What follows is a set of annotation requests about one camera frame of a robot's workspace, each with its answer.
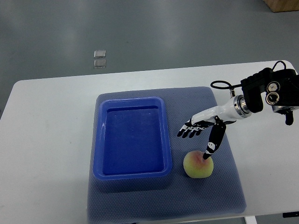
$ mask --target robotic arm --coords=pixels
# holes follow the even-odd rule
[[[283,70],[273,71],[277,63],[284,65]],[[215,83],[225,83],[228,87],[218,87]],[[212,127],[209,142],[203,159],[209,158],[219,148],[226,125],[235,123],[238,119],[245,119],[252,113],[263,109],[262,92],[266,92],[266,102],[272,106],[273,112],[285,115],[285,123],[293,123],[292,111],[299,105],[299,76],[295,70],[286,69],[282,61],[275,63],[274,67],[262,71],[241,81],[241,84],[232,86],[225,81],[214,81],[211,87],[217,89],[230,89],[231,99],[222,106],[215,106],[194,114],[178,132],[178,137],[192,138],[200,135],[201,131]],[[234,88],[242,87],[244,95],[235,96]]]

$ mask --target gray mat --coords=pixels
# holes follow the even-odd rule
[[[103,191],[103,182],[97,180],[92,172],[99,105],[107,99],[150,96],[161,97],[166,105],[173,163],[172,171],[167,177],[168,181],[171,180],[170,184],[167,188],[157,186],[152,190],[150,188],[156,184],[155,179],[147,178],[143,183],[144,190]],[[89,223],[131,223],[242,213],[246,203],[226,135],[220,148],[212,156],[214,171],[209,178],[192,179],[184,172],[185,155],[192,150],[205,151],[211,128],[191,139],[178,138],[177,133],[192,115],[213,106],[216,106],[216,101],[208,87],[128,91],[100,95],[96,102],[94,117],[87,206]]]

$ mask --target blue plastic tray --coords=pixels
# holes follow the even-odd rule
[[[159,97],[100,104],[93,174],[100,180],[161,177],[171,171],[164,101]]]

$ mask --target white table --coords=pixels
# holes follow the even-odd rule
[[[17,82],[0,120],[0,220],[83,224],[93,117],[102,93],[238,84],[275,62],[60,77]],[[286,62],[287,68],[293,66]],[[228,90],[213,89],[219,105]],[[227,127],[247,208],[242,217],[299,210],[299,112],[294,124],[264,110]]]

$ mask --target black wire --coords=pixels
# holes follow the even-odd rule
[[[273,66],[272,70],[275,69],[275,67],[276,67],[276,65],[277,65],[278,63],[282,63],[282,64],[284,65],[285,69],[286,69],[286,64],[285,64],[283,61],[277,61],[277,62],[275,63],[275,65]],[[215,83],[224,83],[224,84],[226,84],[226,85],[228,85],[228,86],[226,86],[226,87],[216,86],[216,85],[214,85]],[[219,90],[231,90],[231,89],[238,88],[238,87],[241,87],[241,86],[242,86],[241,84],[238,84],[238,85],[231,85],[229,82],[227,82],[227,81],[223,81],[223,80],[217,80],[217,81],[213,81],[213,82],[211,82],[211,87],[212,87],[212,88],[215,88],[215,89],[219,89]]]
[[[225,87],[216,86],[216,85],[214,85],[215,83],[224,83],[224,84],[226,84],[228,86],[225,86]],[[241,87],[241,86],[242,86],[241,84],[231,85],[229,82],[223,81],[223,80],[217,80],[217,81],[211,82],[211,87],[215,88],[215,89],[219,89],[219,90],[230,90],[230,89]]]
[[[283,61],[277,61],[277,62],[275,63],[275,65],[273,66],[272,70],[274,70],[274,68],[276,67],[276,65],[277,65],[278,63],[282,63],[282,64],[284,65],[285,69],[286,69],[286,65],[285,65],[285,63],[284,63]]]

